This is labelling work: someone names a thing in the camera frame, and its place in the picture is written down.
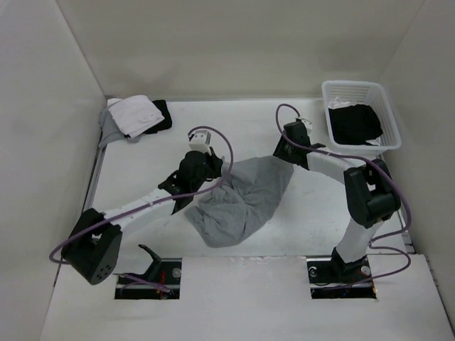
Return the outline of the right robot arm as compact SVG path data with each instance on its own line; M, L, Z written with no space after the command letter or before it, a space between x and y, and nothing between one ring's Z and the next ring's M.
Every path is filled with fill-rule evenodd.
M305 124L297 119L284 125L274 156L308 171L320 173L345 188L350 220L328 261L309 263L310 282L317 286L352 286L374 279L367 262L367 248L383 223L401 207L380 159L367 163L331 156L323 144L312 144Z

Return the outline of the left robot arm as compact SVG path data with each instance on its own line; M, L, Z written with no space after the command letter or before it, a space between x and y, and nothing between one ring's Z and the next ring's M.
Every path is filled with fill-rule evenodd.
M89 284L102 283L114 273L123 239L186 208L204 183L222 177L222 166L213 149L189 151L178 169L148 195L114 210L84 211L61 247L63 261Z

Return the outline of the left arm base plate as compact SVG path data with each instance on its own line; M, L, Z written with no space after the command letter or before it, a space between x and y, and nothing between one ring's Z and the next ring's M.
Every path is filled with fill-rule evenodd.
M160 264L151 265L145 274L132 276L159 283L170 291L163 292L133 279L119 277L114 292L115 300L178 300L181 291L182 259L162 259Z

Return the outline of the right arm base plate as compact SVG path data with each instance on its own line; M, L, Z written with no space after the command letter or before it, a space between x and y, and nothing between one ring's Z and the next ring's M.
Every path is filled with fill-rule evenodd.
M308 259L306 264L313 299L376 299L372 281L358 283L372 277L366 258L342 275L336 273L329 258Z

